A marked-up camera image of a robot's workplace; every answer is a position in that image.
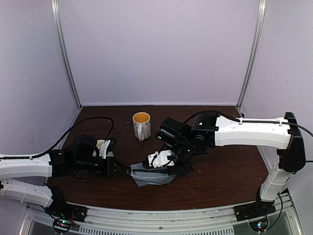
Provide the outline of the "grey zippered pouch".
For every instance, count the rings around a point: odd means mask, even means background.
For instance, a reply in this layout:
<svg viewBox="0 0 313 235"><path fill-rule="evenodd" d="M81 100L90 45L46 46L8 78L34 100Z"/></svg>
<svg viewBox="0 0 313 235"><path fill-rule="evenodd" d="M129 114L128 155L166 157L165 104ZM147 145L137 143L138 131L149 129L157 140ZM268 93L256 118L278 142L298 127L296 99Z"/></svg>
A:
<svg viewBox="0 0 313 235"><path fill-rule="evenodd" d="M130 176L138 187L167 185L176 177L169 175L167 167L145 169L142 163L130 165Z"/></svg>

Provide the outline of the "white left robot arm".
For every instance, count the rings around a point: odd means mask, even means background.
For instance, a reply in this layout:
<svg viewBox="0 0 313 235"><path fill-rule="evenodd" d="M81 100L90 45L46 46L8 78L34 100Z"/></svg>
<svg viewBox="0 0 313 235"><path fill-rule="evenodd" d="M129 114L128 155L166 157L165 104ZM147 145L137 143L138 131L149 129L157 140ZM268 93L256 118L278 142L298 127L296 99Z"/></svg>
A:
<svg viewBox="0 0 313 235"><path fill-rule="evenodd" d="M97 141L91 135L78 135L72 145L62 150L51 149L35 155L1 155L0 195L46 208L64 205L66 199L57 187L38 187L17 181L20 177L46 178L76 175L78 172L114 176L130 174L131 168L113 155L116 138Z"/></svg>

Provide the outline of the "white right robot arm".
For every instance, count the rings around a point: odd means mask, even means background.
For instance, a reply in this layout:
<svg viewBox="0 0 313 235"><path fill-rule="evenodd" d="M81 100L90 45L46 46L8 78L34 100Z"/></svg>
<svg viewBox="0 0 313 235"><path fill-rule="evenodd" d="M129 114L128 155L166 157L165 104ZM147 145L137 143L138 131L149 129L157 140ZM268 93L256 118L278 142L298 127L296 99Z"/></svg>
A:
<svg viewBox="0 0 313 235"><path fill-rule="evenodd" d="M149 166L183 166L194 156L214 147L247 145L275 148L277 160L258 188L254 203L256 209L266 209L273 205L289 177L306 164L301 130L291 112L272 119L236 118L214 110L200 111L184 122L167 117L156 138L163 141L169 150L161 150L149 157Z"/></svg>

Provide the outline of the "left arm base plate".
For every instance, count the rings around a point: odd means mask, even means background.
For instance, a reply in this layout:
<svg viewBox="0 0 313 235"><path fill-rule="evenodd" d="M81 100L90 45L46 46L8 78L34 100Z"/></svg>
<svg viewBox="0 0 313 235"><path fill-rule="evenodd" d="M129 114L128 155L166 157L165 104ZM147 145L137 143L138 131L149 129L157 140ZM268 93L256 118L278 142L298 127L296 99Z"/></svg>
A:
<svg viewBox="0 0 313 235"><path fill-rule="evenodd" d="M84 206L54 202L43 209L52 218L52 228L58 234L69 232L76 222L84 222L88 212Z"/></svg>

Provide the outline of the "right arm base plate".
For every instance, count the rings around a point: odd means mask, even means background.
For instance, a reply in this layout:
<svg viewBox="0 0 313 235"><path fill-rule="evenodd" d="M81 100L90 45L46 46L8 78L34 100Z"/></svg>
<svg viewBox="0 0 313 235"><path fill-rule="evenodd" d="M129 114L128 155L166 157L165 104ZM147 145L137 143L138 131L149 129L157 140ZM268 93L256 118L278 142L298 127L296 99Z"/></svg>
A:
<svg viewBox="0 0 313 235"><path fill-rule="evenodd" d="M255 202L234 207L237 222L246 221L257 233L265 232L269 227L268 215L276 212L275 206L258 207Z"/></svg>

